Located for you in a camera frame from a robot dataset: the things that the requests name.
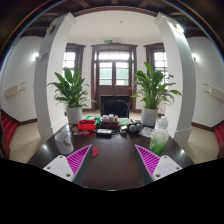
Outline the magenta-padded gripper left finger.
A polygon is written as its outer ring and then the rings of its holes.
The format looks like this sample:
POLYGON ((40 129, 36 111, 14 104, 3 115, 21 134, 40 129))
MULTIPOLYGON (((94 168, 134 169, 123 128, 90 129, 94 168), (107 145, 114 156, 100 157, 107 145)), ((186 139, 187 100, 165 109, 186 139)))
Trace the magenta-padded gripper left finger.
POLYGON ((44 170, 81 186, 92 154, 92 145, 87 145, 68 156, 57 156, 44 170))

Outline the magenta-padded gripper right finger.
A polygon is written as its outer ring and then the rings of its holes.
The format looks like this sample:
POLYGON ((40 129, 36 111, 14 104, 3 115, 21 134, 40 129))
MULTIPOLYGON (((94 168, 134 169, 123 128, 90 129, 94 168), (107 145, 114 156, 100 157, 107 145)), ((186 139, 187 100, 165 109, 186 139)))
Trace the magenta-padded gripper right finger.
POLYGON ((134 148, 136 160, 145 185, 182 169, 168 155, 159 156, 139 145, 135 145, 134 148))

